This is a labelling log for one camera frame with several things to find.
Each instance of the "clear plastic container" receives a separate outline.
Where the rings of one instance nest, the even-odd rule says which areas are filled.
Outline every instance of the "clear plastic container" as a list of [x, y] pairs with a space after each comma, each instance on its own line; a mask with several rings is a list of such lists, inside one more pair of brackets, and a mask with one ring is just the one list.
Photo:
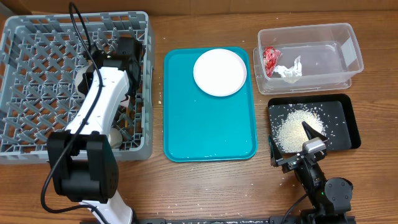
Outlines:
[[[324, 24], [261, 30], [254, 49], [254, 73], [264, 95], [339, 90], [351, 86], [351, 77], [363, 71], [363, 61], [354, 30], [349, 24]], [[264, 69], [263, 51], [280, 50], [277, 64], [290, 68], [301, 55], [302, 76], [269, 78]]]

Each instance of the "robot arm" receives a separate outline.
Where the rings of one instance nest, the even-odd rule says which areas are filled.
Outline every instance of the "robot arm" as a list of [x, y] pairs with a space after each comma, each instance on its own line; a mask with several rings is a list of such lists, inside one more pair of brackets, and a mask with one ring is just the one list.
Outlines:
[[328, 138], [311, 128], [306, 122], [303, 121], [302, 124], [309, 140], [303, 143], [302, 152], [288, 159], [282, 157], [275, 142], [269, 137], [271, 165], [274, 167], [282, 166], [284, 173], [293, 170], [313, 205], [313, 209], [301, 211], [297, 223], [355, 223], [354, 218], [346, 216], [346, 212], [351, 210], [352, 183], [344, 178], [327, 180], [318, 164], [318, 161], [326, 157], [326, 145], [324, 142]]
[[[97, 73], [86, 72], [85, 100], [78, 114], [65, 131], [53, 132], [47, 139], [51, 168], [61, 157], [52, 176], [56, 193], [67, 196], [72, 202], [96, 206], [105, 220], [112, 224], [136, 222], [133, 210], [123, 202], [117, 191], [119, 170], [108, 135], [121, 101], [126, 96], [134, 96], [139, 88], [141, 51], [142, 45], [136, 39], [121, 37], [116, 55], [107, 55], [98, 49], [91, 52], [103, 79], [101, 94], [94, 110], [73, 141], [70, 151], [61, 157], [66, 145], [88, 114], [99, 90]], [[86, 151], [87, 160], [73, 158], [80, 151]], [[97, 213], [93, 214], [103, 223]]]
[[[108, 136], [116, 110], [120, 102], [125, 99], [129, 89], [129, 78], [126, 71], [120, 71], [116, 67], [101, 67], [99, 70], [103, 76], [102, 93], [91, 113], [88, 125], [81, 130], [81, 134], [91, 134], [93, 131], [97, 131], [100, 134]], [[79, 128], [87, 111], [93, 104], [97, 92], [98, 76], [94, 72], [93, 81], [83, 105], [75, 116], [75, 119], [66, 127], [66, 130], [70, 130], [71, 134], [74, 134]]]

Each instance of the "red wrapper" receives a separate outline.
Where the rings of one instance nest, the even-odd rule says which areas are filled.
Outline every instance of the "red wrapper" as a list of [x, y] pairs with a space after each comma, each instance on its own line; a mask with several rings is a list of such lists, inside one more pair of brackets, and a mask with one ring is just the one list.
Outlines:
[[269, 78], [271, 77], [272, 72], [274, 72], [279, 56], [280, 51], [276, 50], [274, 47], [266, 47], [266, 49], [264, 50], [264, 64], [267, 76]]

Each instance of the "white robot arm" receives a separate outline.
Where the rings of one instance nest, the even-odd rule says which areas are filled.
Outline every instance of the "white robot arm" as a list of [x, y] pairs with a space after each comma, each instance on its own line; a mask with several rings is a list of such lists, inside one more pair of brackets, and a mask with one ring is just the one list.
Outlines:
[[[98, 131], [100, 134], [108, 136], [116, 110], [120, 102], [126, 98], [129, 89], [129, 78], [126, 71], [120, 71], [115, 67], [101, 67], [99, 70], [103, 76], [102, 92], [88, 120], [88, 125], [81, 130], [80, 134], [91, 134], [93, 131]], [[76, 132], [93, 104], [97, 92], [98, 76], [94, 72], [93, 81], [84, 103], [75, 119], [68, 124], [66, 130], [70, 130], [72, 134]]]
[[[94, 107], [88, 120], [88, 125], [81, 130], [81, 134], [91, 134], [93, 131], [97, 131], [100, 134], [108, 136], [116, 110], [120, 102], [125, 99], [129, 89], [129, 78], [126, 71], [120, 71], [118, 68], [114, 67], [101, 67], [99, 71], [103, 77], [103, 89], [98, 103]], [[83, 105], [75, 116], [75, 119], [66, 127], [66, 130], [70, 130], [72, 134], [79, 128], [87, 111], [93, 104], [94, 98], [98, 92], [98, 87], [98, 76], [96, 72], [94, 72], [93, 81]], [[100, 203], [94, 200], [83, 200], [80, 204], [96, 206], [109, 223], [132, 223], [133, 211], [123, 202], [118, 191], [116, 191], [112, 198], [108, 199], [107, 203]], [[94, 212], [93, 215], [103, 224], [98, 214]]]
[[[139, 88], [141, 53], [142, 45], [137, 40], [124, 37], [119, 39], [116, 55], [107, 55], [100, 50], [93, 52], [103, 86], [90, 117], [78, 133], [100, 88], [97, 72], [91, 74], [89, 85], [89, 72], [85, 70], [83, 84], [87, 89], [83, 105], [65, 131], [54, 132], [47, 140], [51, 167], [61, 158], [52, 177], [56, 193], [67, 196], [72, 202], [95, 206], [98, 211], [93, 214], [101, 223], [104, 220], [112, 224], [136, 222], [134, 210], [123, 202], [117, 191], [119, 171], [108, 136], [119, 105], [128, 105], [129, 96], [134, 96]], [[72, 147], [61, 157], [67, 144]], [[81, 150], [87, 153], [86, 161], [73, 158]]]

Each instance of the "gray plastic dish rack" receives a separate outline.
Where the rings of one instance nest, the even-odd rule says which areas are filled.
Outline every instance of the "gray plastic dish rack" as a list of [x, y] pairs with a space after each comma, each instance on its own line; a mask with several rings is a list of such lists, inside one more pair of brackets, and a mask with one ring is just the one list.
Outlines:
[[[155, 34], [144, 12], [82, 14], [89, 38], [111, 53], [118, 37], [135, 37], [145, 49], [141, 87], [129, 108], [119, 108], [113, 122], [123, 136], [117, 160], [148, 159], [152, 154], [152, 72]], [[84, 39], [87, 37], [75, 15]], [[70, 16], [13, 16], [4, 26], [0, 43], [0, 164], [48, 161], [46, 141], [74, 118], [83, 99], [73, 78], [88, 65], [82, 56]], [[77, 158], [86, 159], [85, 151]]]

